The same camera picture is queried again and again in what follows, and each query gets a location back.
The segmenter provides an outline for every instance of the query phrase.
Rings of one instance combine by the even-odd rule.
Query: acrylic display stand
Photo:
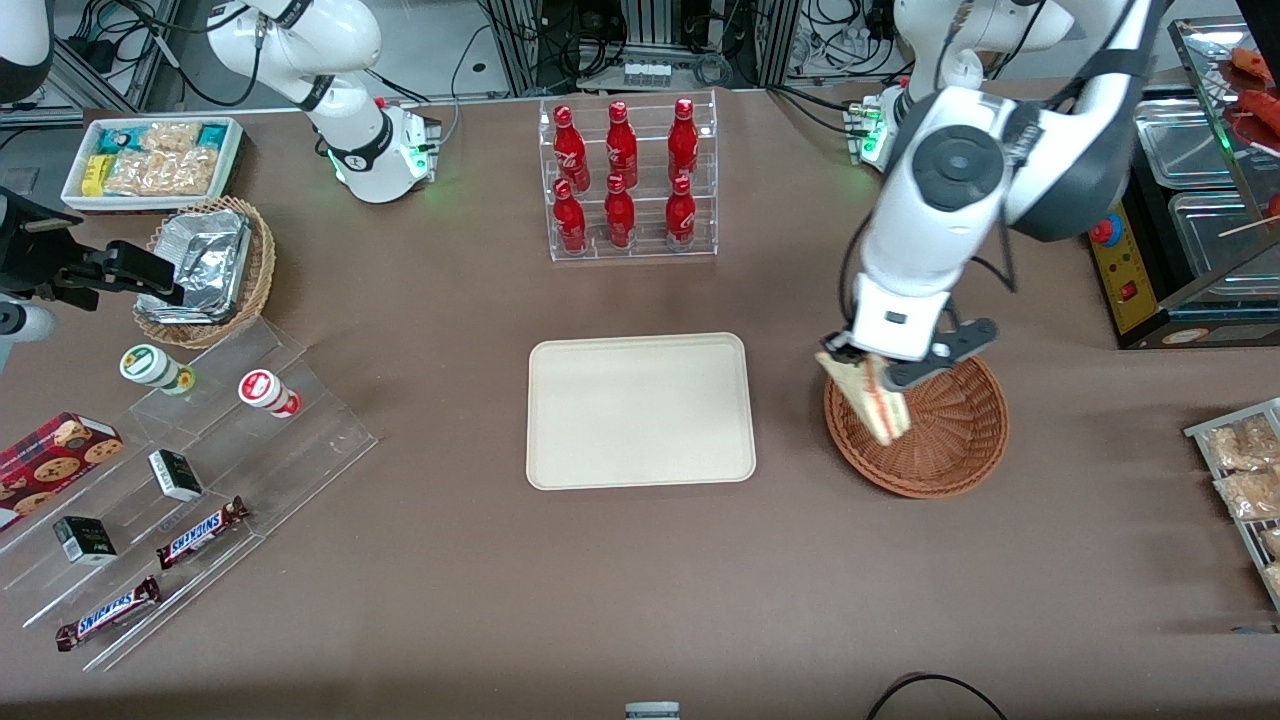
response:
[[[378,443],[316,378],[302,351],[266,320],[238,329],[191,363],[196,387],[189,393],[152,391],[114,423],[125,442],[116,457],[0,536],[4,602],[24,628],[47,637],[49,652],[56,652],[60,625],[155,575],[164,598],[159,606],[63,653],[86,671],[110,669]],[[279,419],[241,402],[237,384],[255,368],[279,375],[302,396],[302,409]],[[200,500],[160,493],[147,464],[157,448],[187,456],[205,487]],[[161,571],[156,548],[237,495],[251,515]],[[102,520],[118,557],[100,568],[68,562],[52,530],[63,515]]]
[[[690,193],[698,211],[694,215],[694,241],[689,250],[675,252],[667,247],[667,199],[671,178],[667,174],[667,133],[676,115],[676,100],[694,101],[694,124],[698,126],[698,172],[691,178]],[[640,94],[625,96],[631,127],[639,146],[639,184],[631,188],[636,206],[635,243],[630,250],[617,250],[609,243],[604,220],[605,179],[609,161],[604,138],[609,132],[609,111],[595,99],[559,97],[543,100],[539,108],[538,150],[543,164],[543,202],[547,206],[547,237],[552,260],[649,260],[716,255],[719,249],[717,215],[718,156],[716,149],[716,96],[712,92]],[[573,124],[586,142],[586,167],[591,172],[590,188],[577,196],[586,214],[586,252],[570,255],[559,241],[552,205],[556,201],[552,183],[559,177],[556,164],[556,123],[552,111],[557,105],[573,110]]]

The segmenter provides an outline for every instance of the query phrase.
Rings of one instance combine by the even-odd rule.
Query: wicker basket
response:
[[[972,357],[906,391],[911,429],[882,446],[829,378],[827,429],[868,480],[906,497],[969,492],[996,469],[1009,442],[1009,409],[986,363]]]
[[[244,260],[244,279],[241,282],[239,309],[230,320],[220,325],[161,325],[147,320],[134,310],[133,320],[138,323],[147,337],[156,342],[204,350],[262,314],[266,296],[271,292],[271,273],[275,270],[275,240],[271,237],[271,228],[266,227],[262,215],[252,205],[236,197],[219,197],[211,202],[184,208],[178,213],[212,213],[216,210],[243,213],[253,223],[253,237],[250,240],[250,252]],[[159,240],[160,228],[156,228],[151,233],[151,241],[147,242],[147,250],[155,250]]]

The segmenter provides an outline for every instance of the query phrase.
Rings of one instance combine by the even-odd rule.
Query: aluminum foil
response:
[[[221,324],[236,314],[252,222],[236,210],[170,218],[160,229],[155,254],[174,265],[174,281],[186,288],[180,306],[138,296],[137,311],[161,324]]]

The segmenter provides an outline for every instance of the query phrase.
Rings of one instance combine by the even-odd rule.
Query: red emergency stop button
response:
[[[1111,213],[1102,222],[1093,225],[1089,231],[1089,240],[1101,245],[1102,247],[1114,247],[1120,242],[1120,237],[1124,233],[1124,220],[1120,215]]]

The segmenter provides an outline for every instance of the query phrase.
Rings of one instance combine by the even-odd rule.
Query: cookie box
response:
[[[0,452],[0,532],[111,457],[124,443],[115,428],[60,413]]]

